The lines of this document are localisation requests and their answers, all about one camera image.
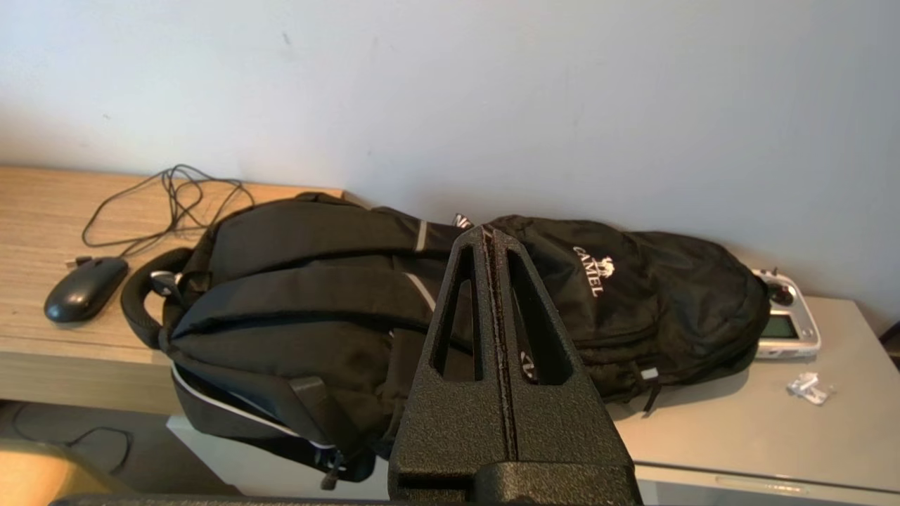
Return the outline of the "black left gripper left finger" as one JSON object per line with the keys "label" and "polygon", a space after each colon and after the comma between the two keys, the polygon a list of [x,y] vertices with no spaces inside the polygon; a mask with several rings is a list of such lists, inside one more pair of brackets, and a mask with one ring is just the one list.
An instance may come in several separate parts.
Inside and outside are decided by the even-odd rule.
{"label": "black left gripper left finger", "polygon": [[[508,364],[503,285],[497,279],[501,234],[464,231],[448,268],[391,460],[391,480],[472,480],[508,460]],[[472,380],[447,372],[459,313],[472,330]]]}

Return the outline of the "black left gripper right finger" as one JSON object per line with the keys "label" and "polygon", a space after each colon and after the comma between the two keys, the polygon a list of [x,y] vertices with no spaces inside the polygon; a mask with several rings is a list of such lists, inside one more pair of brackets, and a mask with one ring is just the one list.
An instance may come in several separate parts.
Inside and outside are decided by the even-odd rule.
{"label": "black left gripper right finger", "polygon": [[536,266],[499,230],[492,231],[492,304],[511,459],[521,467],[632,470]]}

